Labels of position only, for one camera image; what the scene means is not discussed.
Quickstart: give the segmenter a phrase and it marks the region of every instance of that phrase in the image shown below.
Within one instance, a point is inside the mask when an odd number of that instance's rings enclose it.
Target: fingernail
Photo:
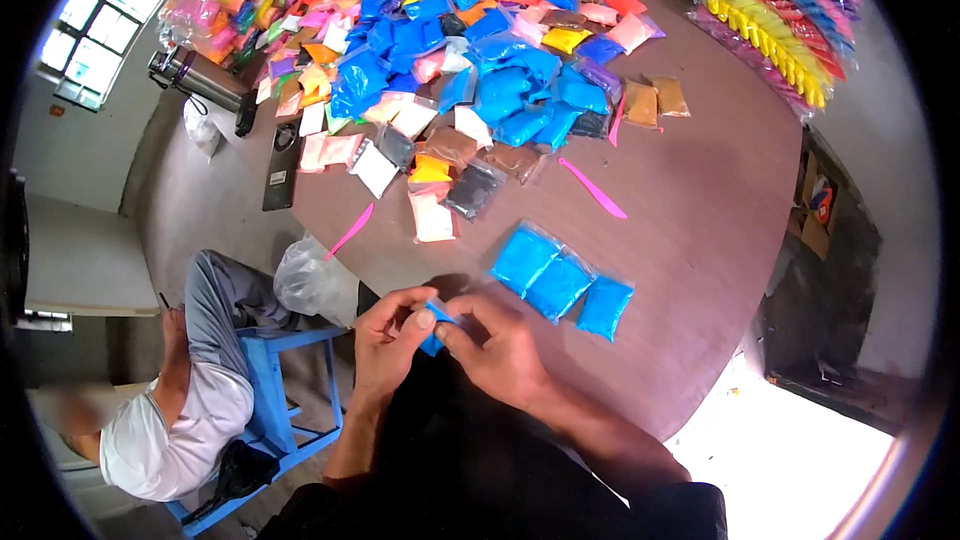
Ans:
[[[414,323],[424,330],[432,326],[436,320],[437,317],[429,308],[421,308],[414,315]]]

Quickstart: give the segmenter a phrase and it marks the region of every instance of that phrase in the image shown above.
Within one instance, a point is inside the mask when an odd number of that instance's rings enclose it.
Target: dark clothing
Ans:
[[[625,498],[629,508],[548,429],[473,386],[446,350],[417,351],[373,475],[348,495],[320,483],[297,488],[259,537],[727,537],[723,494],[710,484]]]

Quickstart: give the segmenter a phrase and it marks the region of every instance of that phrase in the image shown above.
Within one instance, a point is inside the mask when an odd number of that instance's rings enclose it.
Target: black sleeve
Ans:
[[[312,536],[317,522],[328,517],[337,502],[337,492],[321,483],[308,483],[294,490],[282,510],[270,517],[257,540],[294,540]]]
[[[630,500],[630,510],[657,540],[727,540],[727,508],[720,488],[675,483]]]

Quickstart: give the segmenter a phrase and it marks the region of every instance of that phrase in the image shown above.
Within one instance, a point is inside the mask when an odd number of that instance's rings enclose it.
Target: white t-shirt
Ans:
[[[224,448],[254,414],[254,389],[240,374],[207,362],[190,366],[183,411],[169,433],[150,391],[123,402],[100,434],[108,485],[149,501],[173,501],[205,484]]]

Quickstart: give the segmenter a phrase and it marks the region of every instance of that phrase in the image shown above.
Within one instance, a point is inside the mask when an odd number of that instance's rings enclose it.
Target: person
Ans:
[[[357,319],[340,437],[261,540],[727,537],[721,491],[547,373],[518,312],[465,294],[446,303],[461,328],[424,308],[436,295],[396,290]]]
[[[273,279],[232,258],[201,250],[187,270],[183,310],[163,313],[163,363],[144,394],[120,404],[105,426],[76,394],[61,402],[64,442],[100,466],[103,480],[150,501],[172,501],[209,481],[224,448],[254,413],[235,327],[255,316],[277,326],[291,312]]]

